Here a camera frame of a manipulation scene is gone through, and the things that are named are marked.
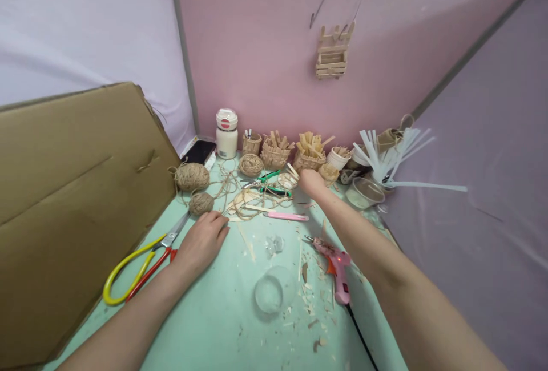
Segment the white bottle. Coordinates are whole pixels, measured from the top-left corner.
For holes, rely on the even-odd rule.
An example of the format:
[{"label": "white bottle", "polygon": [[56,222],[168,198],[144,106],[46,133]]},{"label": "white bottle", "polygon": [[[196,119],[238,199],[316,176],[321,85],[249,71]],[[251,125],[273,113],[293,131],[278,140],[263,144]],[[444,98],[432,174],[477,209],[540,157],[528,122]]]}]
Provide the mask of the white bottle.
[{"label": "white bottle", "polygon": [[230,108],[217,113],[217,154],[223,159],[236,157],[238,147],[238,116]]}]

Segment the table surface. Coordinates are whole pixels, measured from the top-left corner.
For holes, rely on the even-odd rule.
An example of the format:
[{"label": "table surface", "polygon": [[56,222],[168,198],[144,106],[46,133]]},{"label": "table surface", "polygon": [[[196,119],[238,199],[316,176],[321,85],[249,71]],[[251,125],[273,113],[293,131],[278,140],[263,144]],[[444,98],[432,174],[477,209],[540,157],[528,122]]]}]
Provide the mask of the table surface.
[{"label": "table surface", "polygon": [[[236,159],[217,160],[211,171],[212,182],[220,180],[221,165],[233,170],[237,162]],[[215,195],[219,188],[219,183],[211,184],[207,192]],[[343,197],[345,187],[337,185],[337,188],[337,194]],[[234,196],[235,193],[229,195],[228,201]],[[289,208],[279,207],[280,211],[306,213],[310,221],[276,220],[258,215],[251,221],[229,223],[231,230],[219,256],[174,307],[152,343],[143,370],[373,370],[348,313],[341,305],[333,304],[333,280],[324,274],[325,259],[301,240],[304,235],[320,236],[323,221],[327,219],[318,205],[306,208],[298,204],[310,203],[299,189],[294,197],[293,204]],[[223,209],[224,203],[223,198],[217,199],[215,209]],[[176,197],[144,242],[149,243],[169,230],[186,210],[180,196]],[[374,211],[366,211],[365,217],[389,236]],[[175,240],[175,248],[193,220],[195,218]],[[239,227],[253,248],[255,261]],[[276,235],[284,239],[284,249],[270,257],[265,248],[266,238]],[[327,235],[343,249],[329,221]],[[300,247],[301,265],[308,262],[308,288],[303,288]],[[129,287],[144,258],[145,255],[138,257],[120,274],[112,295],[121,295]],[[295,281],[298,279],[299,292],[291,309],[274,318],[265,318],[255,304],[255,284],[268,268],[277,265],[288,268]],[[354,315],[379,370],[407,370],[371,285],[355,265],[347,267],[346,273]],[[47,364],[44,370],[54,370],[121,307],[109,307],[100,301],[61,357]],[[319,337],[327,344],[318,346],[315,353],[313,346]]]}]

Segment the black phone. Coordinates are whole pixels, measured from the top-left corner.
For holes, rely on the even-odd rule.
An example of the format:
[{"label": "black phone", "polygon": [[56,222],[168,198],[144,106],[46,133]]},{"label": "black phone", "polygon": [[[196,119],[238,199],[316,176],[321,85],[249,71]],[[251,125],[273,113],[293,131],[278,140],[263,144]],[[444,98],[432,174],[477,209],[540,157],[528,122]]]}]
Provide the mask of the black phone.
[{"label": "black phone", "polygon": [[183,154],[183,157],[181,158],[182,161],[187,161],[187,163],[199,163],[204,164],[206,163],[209,156],[211,156],[211,153],[215,151],[217,148],[217,143],[205,141],[205,140],[198,140],[194,145],[186,152],[186,154]]}]

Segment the green-handled pliers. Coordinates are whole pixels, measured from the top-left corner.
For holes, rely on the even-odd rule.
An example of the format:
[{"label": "green-handled pliers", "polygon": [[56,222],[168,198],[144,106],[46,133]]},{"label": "green-handled pliers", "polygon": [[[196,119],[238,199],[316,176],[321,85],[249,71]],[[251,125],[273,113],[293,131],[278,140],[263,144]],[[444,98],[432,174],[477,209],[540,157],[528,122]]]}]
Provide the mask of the green-handled pliers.
[{"label": "green-handled pliers", "polygon": [[271,173],[265,174],[262,177],[259,177],[256,180],[242,180],[243,182],[247,182],[246,185],[244,185],[242,188],[248,188],[248,187],[260,187],[260,191],[263,192],[265,189],[267,190],[267,193],[274,194],[279,197],[292,197],[291,191],[286,190],[278,190],[272,187],[263,187],[263,184],[267,182],[272,177],[276,177],[279,173],[281,173],[281,170],[273,171]]}]

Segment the pink glue gun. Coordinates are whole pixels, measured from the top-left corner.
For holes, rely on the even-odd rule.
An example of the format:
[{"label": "pink glue gun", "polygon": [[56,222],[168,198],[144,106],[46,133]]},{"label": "pink glue gun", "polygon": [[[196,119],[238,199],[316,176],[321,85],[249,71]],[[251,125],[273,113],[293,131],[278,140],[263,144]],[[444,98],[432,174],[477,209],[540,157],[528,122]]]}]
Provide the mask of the pink glue gun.
[{"label": "pink glue gun", "polygon": [[350,256],[319,238],[304,237],[312,243],[317,252],[327,258],[329,264],[327,272],[335,277],[335,301],[342,305],[350,304],[350,292],[344,269],[352,261]]}]

